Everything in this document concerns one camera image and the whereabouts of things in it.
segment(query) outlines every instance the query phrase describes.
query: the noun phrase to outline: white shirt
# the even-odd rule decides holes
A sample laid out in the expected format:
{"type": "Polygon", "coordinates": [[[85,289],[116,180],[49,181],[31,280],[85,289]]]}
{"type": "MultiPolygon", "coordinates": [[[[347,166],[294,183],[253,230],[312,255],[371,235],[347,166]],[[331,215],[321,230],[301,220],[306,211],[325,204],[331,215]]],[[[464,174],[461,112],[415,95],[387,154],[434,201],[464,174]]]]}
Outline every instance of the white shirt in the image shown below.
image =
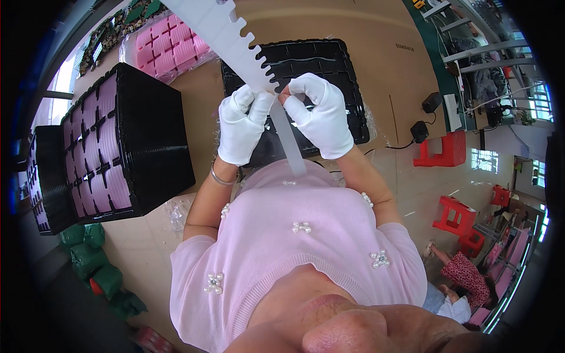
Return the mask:
{"type": "Polygon", "coordinates": [[[466,323],[471,318],[471,307],[467,301],[467,297],[459,298],[455,303],[451,303],[449,297],[445,297],[445,302],[437,312],[440,316],[449,317],[458,323],[466,323]]]}

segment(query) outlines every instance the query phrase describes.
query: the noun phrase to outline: wrist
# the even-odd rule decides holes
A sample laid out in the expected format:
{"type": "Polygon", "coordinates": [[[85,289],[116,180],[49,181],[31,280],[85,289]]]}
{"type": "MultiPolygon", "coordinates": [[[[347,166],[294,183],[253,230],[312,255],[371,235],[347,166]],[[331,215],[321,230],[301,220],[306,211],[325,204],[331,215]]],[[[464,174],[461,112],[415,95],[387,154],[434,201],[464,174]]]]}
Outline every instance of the wrist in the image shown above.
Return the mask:
{"type": "Polygon", "coordinates": [[[217,156],[214,160],[213,169],[214,174],[216,174],[220,180],[233,182],[236,179],[238,166],[225,162],[220,156],[217,156]]]}

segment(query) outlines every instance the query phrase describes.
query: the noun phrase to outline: white glove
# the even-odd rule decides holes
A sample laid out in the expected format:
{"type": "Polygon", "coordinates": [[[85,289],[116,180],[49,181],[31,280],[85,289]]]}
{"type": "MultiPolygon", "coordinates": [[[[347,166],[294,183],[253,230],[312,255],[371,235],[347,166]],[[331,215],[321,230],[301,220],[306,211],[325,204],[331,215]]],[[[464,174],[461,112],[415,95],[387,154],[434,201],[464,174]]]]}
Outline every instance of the white glove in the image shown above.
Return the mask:
{"type": "Polygon", "coordinates": [[[265,91],[254,93],[247,85],[240,87],[230,97],[224,98],[218,109],[218,155],[224,162],[238,167],[249,163],[251,153],[265,130],[267,114],[274,100],[274,95],[265,91]]]}
{"type": "Polygon", "coordinates": [[[287,87],[291,96],[284,102],[286,112],[324,159],[337,159],[353,148],[344,95],[338,87],[313,73],[292,79],[287,87]],[[306,94],[316,107],[308,111],[295,94],[306,94]]]}

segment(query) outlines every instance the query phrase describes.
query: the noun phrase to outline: silver bracelet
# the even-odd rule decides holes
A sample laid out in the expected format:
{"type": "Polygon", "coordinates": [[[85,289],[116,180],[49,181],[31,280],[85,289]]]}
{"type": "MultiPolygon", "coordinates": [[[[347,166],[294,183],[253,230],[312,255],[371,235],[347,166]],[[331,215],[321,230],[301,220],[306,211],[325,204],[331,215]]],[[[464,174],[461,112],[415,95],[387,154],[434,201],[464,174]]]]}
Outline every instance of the silver bracelet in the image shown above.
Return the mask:
{"type": "Polygon", "coordinates": [[[215,161],[215,160],[212,161],[212,166],[210,167],[210,173],[212,174],[212,178],[214,178],[214,180],[215,180],[218,184],[220,184],[220,185],[230,186],[230,185],[235,184],[235,183],[237,182],[237,178],[238,178],[239,175],[240,175],[240,172],[237,171],[237,175],[236,175],[236,180],[235,180],[235,181],[233,181],[233,182],[225,182],[225,181],[221,180],[220,178],[218,178],[218,177],[216,176],[216,173],[214,173],[214,161],[215,161]]]}

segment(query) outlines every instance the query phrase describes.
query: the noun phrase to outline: pink sweater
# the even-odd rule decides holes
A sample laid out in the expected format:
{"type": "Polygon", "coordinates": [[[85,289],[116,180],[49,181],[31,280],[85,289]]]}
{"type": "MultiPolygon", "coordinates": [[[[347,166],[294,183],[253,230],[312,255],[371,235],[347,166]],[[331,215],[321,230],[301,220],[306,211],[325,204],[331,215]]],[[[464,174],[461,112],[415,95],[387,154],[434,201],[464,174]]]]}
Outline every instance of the pink sweater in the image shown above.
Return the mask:
{"type": "Polygon", "coordinates": [[[357,191],[339,188],[324,168],[305,162],[308,174],[300,178],[285,160],[258,170],[229,205],[218,241],[195,236],[171,254],[171,320],[184,342],[225,350],[274,282],[304,264],[361,305],[424,303],[424,265],[406,228],[375,228],[375,215],[357,191]],[[293,232],[296,221],[307,221],[311,232],[293,232]],[[381,250],[390,264],[373,268],[371,253],[381,250]],[[209,288],[209,273],[223,275],[214,277],[221,294],[209,288]]]}

